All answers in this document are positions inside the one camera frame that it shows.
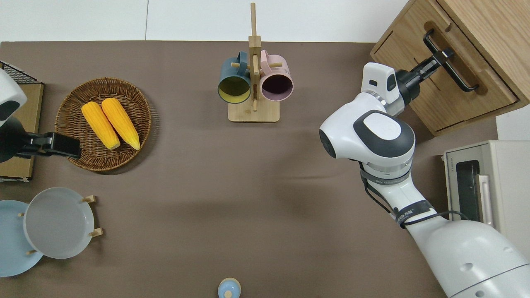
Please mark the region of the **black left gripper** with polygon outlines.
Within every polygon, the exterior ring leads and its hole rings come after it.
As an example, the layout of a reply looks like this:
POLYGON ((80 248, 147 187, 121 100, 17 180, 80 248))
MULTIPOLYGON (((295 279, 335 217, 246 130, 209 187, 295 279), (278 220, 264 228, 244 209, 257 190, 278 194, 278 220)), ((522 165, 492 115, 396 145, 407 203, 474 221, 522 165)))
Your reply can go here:
POLYGON ((23 146, 16 153, 17 158, 29 159, 33 156, 63 156, 78 160, 82 155, 78 139, 58 132, 37 134, 28 132, 22 139, 23 146))

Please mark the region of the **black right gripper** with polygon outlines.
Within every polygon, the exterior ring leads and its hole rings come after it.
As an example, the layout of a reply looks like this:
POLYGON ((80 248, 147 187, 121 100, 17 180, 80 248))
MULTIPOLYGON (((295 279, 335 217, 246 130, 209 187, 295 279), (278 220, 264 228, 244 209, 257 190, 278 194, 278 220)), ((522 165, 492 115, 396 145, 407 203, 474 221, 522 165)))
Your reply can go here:
POLYGON ((410 71, 398 70, 395 73, 397 87, 404 104, 410 104, 420 93, 420 84, 428 79, 440 67, 444 68, 449 75, 454 71, 448 63, 449 59, 454 56, 450 48, 436 51, 431 57, 420 62, 415 69, 410 71))

